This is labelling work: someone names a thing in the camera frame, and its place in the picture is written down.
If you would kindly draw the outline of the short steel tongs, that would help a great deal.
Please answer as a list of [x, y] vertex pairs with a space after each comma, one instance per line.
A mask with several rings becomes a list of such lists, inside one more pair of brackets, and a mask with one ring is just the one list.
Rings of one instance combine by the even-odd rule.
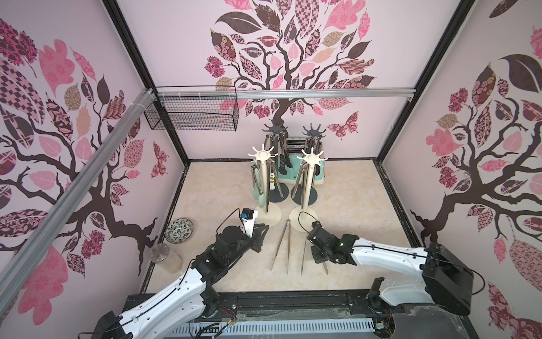
[[[304, 271], [304, 266], [305, 266], [305, 261], [306, 261], [306, 254], [307, 254], [307, 247], [308, 247], [308, 241], [307, 240], [303, 240], [303, 251], [302, 251], [302, 255], [301, 255], [301, 266], [300, 266], [300, 275], [303, 275], [303, 271]], [[324, 268], [324, 271], [326, 273], [326, 275], [329, 275], [329, 269], [327, 267], [327, 264], [326, 263], [321, 263], [323, 265], [323, 268]]]

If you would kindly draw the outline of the cream utensil rack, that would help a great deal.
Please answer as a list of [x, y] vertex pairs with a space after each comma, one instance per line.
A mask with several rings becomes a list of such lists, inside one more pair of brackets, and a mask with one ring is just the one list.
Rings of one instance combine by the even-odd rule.
[[276, 203], [270, 201], [271, 193], [271, 165], [274, 164], [271, 151], [263, 144], [259, 149], [253, 147], [251, 176], [253, 180], [252, 195], [257, 203], [255, 206], [255, 221], [264, 223], [270, 227], [276, 226], [282, 218], [282, 211]]
[[322, 168], [327, 158], [323, 157], [323, 151], [316, 152], [314, 147], [311, 147], [309, 152], [302, 150], [302, 156], [297, 158], [300, 160], [300, 164], [307, 164], [306, 172], [303, 176], [303, 185], [298, 188], [296, 195], [300, 192], [301, 203], [300, 206], [294, 208], [290, 214], [289, 219], [292, 222], [292, 227], [298, 232], [309, 232], [306, 225], [310, 224], [313, 217], [317, 217], [316, 212], [310, 208], [309, 201], [311, 197], [311, 190], [313, 188], [313, 179], [315, 178], [316, 168]]

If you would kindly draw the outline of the slim steel tongs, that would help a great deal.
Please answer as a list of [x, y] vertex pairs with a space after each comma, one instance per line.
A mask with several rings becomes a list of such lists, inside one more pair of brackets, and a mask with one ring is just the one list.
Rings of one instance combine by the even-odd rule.
[[286, 259], [285, 259], [285, 269], [286, 274], [289, 274], [289, 260], [290, 260], [290, 254], [291, 254], [291, 243], [292, 243], [292, 222], [290, 219], [286, 221], [286, 224], [284, 226], [284, 229], [282, 230], [282, 235], [279, 240], [279, 244], [277, 245], [277, 248], [275, 250], [275, 255], [272, 259], [271, 263], [271, 271], [275, 267], [275, 262], [277, 261], [279, 251], [284, 248], [286, 251]]

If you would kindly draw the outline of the green silicone tip tongs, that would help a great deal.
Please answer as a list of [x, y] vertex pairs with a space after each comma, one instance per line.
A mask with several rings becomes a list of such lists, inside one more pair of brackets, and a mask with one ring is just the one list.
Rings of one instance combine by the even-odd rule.
[[264, 204], [264, 193], [263, 193], [263, 185], [261, 181], [261, 174], [260, 170], [258, 168], [258, 165], [255, 163], [251, 165], [251, 176], [252, 176], [252, 195], [253, 198], [258, 202], [259, 206], [262, 206]]

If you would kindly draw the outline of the grey utensil rack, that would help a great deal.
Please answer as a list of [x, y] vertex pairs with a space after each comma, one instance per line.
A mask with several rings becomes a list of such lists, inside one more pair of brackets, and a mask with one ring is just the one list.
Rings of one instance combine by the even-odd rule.
[[[311, 150], [311, 147], [314, 147], [316, 152], [324, 151], [323, 138], [325, 137], [325, 131], [326, 129], [323, 129], [320, 124], [317, 127], [314, 127], [313, 124], [310, 124], [309, 128], [303, 127], [302, 133], [304, 135], [304, 138], [297, 139], [293, 142], [294, 155], [296, 156], [296, 165], [294, 166], [294, 168], [297, 169], [298, 172], [300, 160], [297, 157], [303, 155], [301, 152], [302, 150], [309, 152]], [[316, 185], [322, 184], [324, 182], [324, 165], [322, 166], [322, 168], [316, 168], [309, 205], [314, 204], [318, 198]], [[293, 200], [300, 205], [300, 192], [295, 196]]]

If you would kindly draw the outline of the grey utensil rack stand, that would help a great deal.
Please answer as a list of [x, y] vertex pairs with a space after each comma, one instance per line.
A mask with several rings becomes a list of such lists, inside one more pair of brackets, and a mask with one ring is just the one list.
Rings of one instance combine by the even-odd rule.
[[274, 191], [270, 191], [270, 202], [272, 203], [279, 203], [284, 201], [289, 194], [289, 189], [286, 184], [284, 184], [280, 179], [280, 173], [279, 173], [279, 144], [278, 144], [278, 134], [283, 133], [287, 137], [287, 128], [282, 125], [275, 125], [272, 123], [271, 125], [264, 125], [263, 131], [265, 132], [265, 141], [264, 145], [266, 149], [272, 148], [270, 151], [271, 153], [271, 160], [273, 161], [273, 164], [275, 165], [275, 173], [277, 175], [277, 188]]

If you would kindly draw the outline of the white handled tongs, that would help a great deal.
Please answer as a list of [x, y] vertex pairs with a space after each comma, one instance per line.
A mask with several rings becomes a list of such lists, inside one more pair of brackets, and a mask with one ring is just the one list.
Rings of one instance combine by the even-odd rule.
[[275, 165], [270, 166], [270, 190], [274, 191], [277, 188], [277, 175], [275, 173]]

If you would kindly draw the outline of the long steel tongs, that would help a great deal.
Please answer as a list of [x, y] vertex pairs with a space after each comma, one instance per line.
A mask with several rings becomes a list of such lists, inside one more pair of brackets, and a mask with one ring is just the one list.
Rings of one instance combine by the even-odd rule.
[[299, 172], [298, 172], [297, 177], [296, 177], [296, 182], [295, 182], [294, 187], [291, 190], [292, 199], [295, 198], [298, 188], [302, 187], [302, 185], [303, 185], [303, 180], [302, 179], [303, 179], [303, 176], [304, 176], [304, 174], [306, 172], [307, 166], [308, 166], [307, 164], [303, 164], [303, 163], [301, 163], [300, 166], [299, 166]]

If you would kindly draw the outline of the black silicone tip tongs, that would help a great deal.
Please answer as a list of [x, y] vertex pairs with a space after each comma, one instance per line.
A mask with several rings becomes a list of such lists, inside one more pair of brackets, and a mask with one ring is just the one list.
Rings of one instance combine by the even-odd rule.
[[285, 134], [278, 134], [278, 144], [279, 144], [279, 173], [281, 175], [287, 175], [288, 168], [293, 168], [290, 155], [287, 149], [287, 137]]

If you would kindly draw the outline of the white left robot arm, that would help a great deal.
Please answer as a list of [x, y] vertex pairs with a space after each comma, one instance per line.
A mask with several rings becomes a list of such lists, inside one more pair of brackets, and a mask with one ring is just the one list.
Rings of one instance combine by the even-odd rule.
[[108, 312], [91, 338], [164, 338], [200, 316], [211, 317], [219, 306], [213, 285], [249, 250], [260, 252], [270, 226], [257, 224], [249, 237], [240, 226], [228, 226], [215, 242], [196, 256], [181, 278], [120, 315]]

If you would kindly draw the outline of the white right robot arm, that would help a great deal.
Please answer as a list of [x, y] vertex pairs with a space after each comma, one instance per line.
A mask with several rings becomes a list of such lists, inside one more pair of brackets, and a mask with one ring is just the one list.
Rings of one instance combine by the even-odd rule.
[[390, 307], [436, 305], [459, 316], [471, 313], [474, 271], [441, 244], [430, 247], [396, 247], [353, 234], [336, 237], [315, 221], [307, 234], [317, 264], [375, 266], [405, 275], [404, 279], [379, 277], [366, 296]]

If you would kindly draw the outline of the clear glass lid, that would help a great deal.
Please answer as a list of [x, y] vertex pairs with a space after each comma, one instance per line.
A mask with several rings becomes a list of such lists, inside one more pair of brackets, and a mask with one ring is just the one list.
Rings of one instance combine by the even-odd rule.
[[155, 244], [150, 248], [150, 260], [170, 274], [180, 273], [183, 267], [182, 258], [166, 243]]

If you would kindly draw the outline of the aluminium frame rail back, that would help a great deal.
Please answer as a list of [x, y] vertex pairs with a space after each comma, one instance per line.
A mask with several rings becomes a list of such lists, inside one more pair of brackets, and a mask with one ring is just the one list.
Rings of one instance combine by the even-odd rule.
[[267, 100], [267, 99], [321, 99], [340, 97], [413, 97], [415, 88], [360, 88], [360, 89], [325, 89], [325, 90], [192, 90], [163, 91], [155, 98], [196, 97], [201, 99], [223, 98], [227, 100]]

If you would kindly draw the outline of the aluminium frame rail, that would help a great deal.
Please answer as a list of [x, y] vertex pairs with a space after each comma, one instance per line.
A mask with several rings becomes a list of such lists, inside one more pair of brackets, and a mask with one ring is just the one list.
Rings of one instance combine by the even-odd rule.
[[114, 151], [120, 147], [136, 120], [154, 99], [155, 95], [152, 94], [151, 89], [143, 90], [128, 106], [118, 124], [92, 155], [89, 163], [79, 172], [67, 192], [53, 205], [38, 229], [25, 241], [4, 269], [1, 274], [1, 312], [6, 311], [56, 236], [64, 228], [69, 217], [106, 167]]
[[413, 97], [415, 88], [360, 88], [360, 89], [325, 89], [325, 90], [192, 90], [163, 91], [155, 98], [196, 97], [201, 99], [223, 98], [227, 100], [267, 100], [267, 99], [321, 99], [340, 97]]

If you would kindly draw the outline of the aluminium frame rail left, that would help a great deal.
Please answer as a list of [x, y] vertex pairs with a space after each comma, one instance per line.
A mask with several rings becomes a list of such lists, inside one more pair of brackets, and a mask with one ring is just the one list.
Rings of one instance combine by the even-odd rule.
[[128, 106], [118, 124], [92, 155], [89, 163], [79, 172], [67, 192], [53, 205], [38, 229], [25, 241], [4, 269], [1, 274], [1, 312], [6, 311], [56, 236], [64, 228], [69, 217], [106, 167], [114, 151], [120, 147], [136, 120], [154, 99], [155, 95], [152, 94], [151, 89], [143, 90]]

